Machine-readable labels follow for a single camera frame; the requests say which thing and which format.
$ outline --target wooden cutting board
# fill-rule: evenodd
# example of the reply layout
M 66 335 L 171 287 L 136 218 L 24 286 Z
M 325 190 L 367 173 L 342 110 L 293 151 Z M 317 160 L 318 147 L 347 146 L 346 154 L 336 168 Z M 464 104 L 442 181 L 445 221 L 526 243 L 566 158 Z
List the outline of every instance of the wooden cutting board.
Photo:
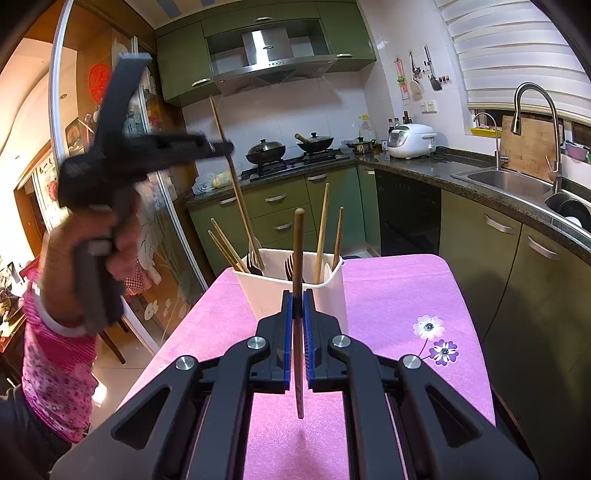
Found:
M 510 116 L 503 117 L 503 131 L 501 134 L 501 152 L 509 157 L 509 164 L 505 168 L 520 171 L 540 180 L 552 183 L 550 169 L 546 156 L 551 165 L 556 163 L 556 143 L 554 141 L 554 126 L 550 122 L 521 119 L 521 136 L 511 133 Z

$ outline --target white blind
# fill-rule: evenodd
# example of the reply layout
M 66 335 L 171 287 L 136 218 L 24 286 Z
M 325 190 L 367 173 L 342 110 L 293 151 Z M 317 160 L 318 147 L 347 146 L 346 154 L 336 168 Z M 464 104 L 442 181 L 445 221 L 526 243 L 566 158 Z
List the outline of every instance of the white blind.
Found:
M 554 24 L 530 0 L 435 0 L 464 74 L 470 108 L 513 110 L 517 87 L 545 88 L 558 114 L 591 126 L 591 82 Z M 525 111 L 550 113 L 536 92 Z

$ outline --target small faucet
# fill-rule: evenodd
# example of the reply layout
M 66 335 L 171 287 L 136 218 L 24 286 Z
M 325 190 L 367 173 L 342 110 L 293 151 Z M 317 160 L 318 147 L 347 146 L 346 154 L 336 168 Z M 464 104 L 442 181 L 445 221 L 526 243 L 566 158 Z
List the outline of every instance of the small faucet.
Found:
M 496 160 L 496 169 L 497 170 L 502 170 L 503 169 L 503 163 L 507 163 L 509 161 L 509 157 L 504 157 L 503 155 L 501 155 L 501 151 L 499 150 L 499 130 L 496 126 L 496 120 L 495 117 L 493 117 L 491 114 L 486 113 L 486 112 L 481 112 L 478 113 L 475 117 L 473 122 L 476 121 L 476 119 L 481 116 L 481 115 L 486 115 L 489 116 L 492 119 L 492 123 L 495 126 L 495 140 L 496 140 L 496 151 L 495 151 L 495 160 Z
M 556 142 L 556 170 L 553 169 L 552 165 L 550 164 L 550 160 L 548 160 L 547 157 L 546 161 L 548 162 L 548 166 L 550 168 L 550 178 L 552 179 L 554 177 L 552 191 L 553 193 L 558 193 L 562 190 L 562 158 L 560 155 L 560 133 L 558 130 L 558 114 L 556 113 L 556 105 L 554 104 L 552 97 L 540 85 L 536 85 L 535 83 L 524 83 L 515 92 L 515 115 L 513 117 L 513 122 L 511 123 L 511 132 L 513 132 L 513 134 L 515 135 L 521 136 L 521 96 L 527 90 L 535 90 L 536 92 L 540 92 L 542 96 L 546 99 L 546 101 L 550 104 L 550 111 L 552 111 L 552 120 L 554 122 L 554 140 Z

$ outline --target rice cooker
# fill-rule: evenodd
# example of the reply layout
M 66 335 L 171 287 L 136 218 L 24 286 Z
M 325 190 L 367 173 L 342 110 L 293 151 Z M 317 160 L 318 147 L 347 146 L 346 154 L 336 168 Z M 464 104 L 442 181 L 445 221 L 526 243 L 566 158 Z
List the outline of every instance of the rice cooker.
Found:
M 396 158 L 411 159 L 435 152 L 435 130 L 427 125 L 408 124 L 396 127 L 388 139 L 388 152 Z

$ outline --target metal bolt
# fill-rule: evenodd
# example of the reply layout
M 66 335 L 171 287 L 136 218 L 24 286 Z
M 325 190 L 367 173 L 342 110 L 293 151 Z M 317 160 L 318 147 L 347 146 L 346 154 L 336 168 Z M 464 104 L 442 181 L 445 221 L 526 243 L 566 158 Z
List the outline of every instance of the metal bolt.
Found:
M 407 355 L 402 359 L 402 364 L 410 370 L 415 370 L 421 366 L 421 359 L 416 355 Z
M 248 348 L 252 348 L 253 350 L 260 350 L 261 348 L 265 348 L 267 341 L 263 337 L 250 337 L 246 341 L 246 345 Z
M 332 342 L 337 348 L 345 348 L 351 345 L 351 339 L 346 335 L 335 335 L 332 339 Z
M 174 366 L 179 370 L 191 370 L 195 366 L 195 359 L 192 356 L 184 355 L 177 358 Z

